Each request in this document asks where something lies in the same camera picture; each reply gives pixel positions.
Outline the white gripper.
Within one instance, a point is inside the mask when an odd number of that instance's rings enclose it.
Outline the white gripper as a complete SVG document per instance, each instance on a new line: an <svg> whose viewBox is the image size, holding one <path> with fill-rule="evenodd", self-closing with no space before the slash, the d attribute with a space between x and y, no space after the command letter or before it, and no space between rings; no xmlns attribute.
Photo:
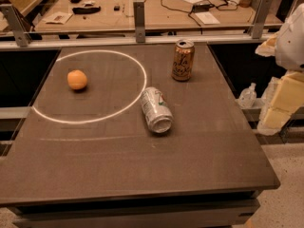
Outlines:
<svg viewBox="0 0 304 228"><path fill-rule="evenodd" d="M280 28L256 48L263 57L275 56L276 63L288 71L278 80L262 124L281 129L304 105L304 4L300 4Z"/></svg>

